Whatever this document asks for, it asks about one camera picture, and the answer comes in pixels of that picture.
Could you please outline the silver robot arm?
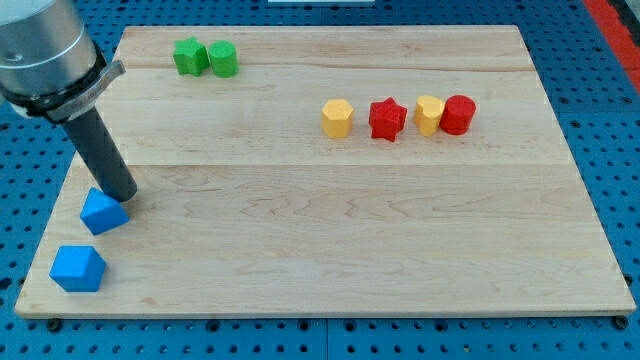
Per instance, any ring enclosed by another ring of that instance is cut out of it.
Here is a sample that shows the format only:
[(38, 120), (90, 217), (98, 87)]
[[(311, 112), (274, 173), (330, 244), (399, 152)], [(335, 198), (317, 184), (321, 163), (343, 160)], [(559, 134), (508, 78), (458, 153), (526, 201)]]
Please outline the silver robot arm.
[(1, 0), (1, 98), (25, 117), (78, 118), (125, 73), (109, 63), (71, 0)]

